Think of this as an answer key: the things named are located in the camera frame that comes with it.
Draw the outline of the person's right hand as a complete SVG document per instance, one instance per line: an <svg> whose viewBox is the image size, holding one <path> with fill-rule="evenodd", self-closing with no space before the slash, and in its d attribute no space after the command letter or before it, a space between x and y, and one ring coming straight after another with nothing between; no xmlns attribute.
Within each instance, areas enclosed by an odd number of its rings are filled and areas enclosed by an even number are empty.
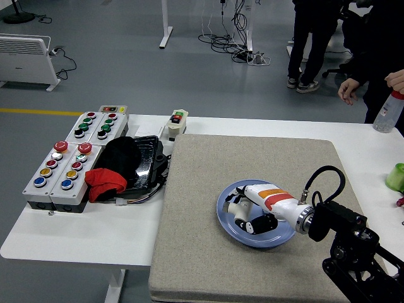
<svg viewBox="0 0 404 303"><path fill-rule="evenodd" d="M358 100L356 90L360 87L360 83L352 78L346 79L338 89L339 98L347 105L353 105Z"/></svg>

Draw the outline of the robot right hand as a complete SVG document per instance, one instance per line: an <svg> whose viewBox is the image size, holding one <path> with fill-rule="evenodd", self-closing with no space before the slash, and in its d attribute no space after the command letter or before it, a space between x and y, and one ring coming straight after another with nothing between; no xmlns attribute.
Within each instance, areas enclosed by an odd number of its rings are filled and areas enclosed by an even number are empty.
<svg viewBox="0 0 404 303"><path fill-rule="evenodd" d="M299 229L304 209L290 193L273 184L237 186L225 198L222 210L234 216L234 223L251 235L274 230L283 220Z"/></svg>

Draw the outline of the person's left hand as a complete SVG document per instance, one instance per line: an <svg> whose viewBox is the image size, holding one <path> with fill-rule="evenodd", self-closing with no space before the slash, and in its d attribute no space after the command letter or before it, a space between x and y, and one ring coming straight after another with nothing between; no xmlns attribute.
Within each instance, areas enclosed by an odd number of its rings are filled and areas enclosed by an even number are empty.
<svg viewBox="0 0 404 303"><path fill-rule="evenodd" d="M401 69L397 72L390 73L384 79L387 85L391 87L394 91L404 94L404 70Z"/></svg>

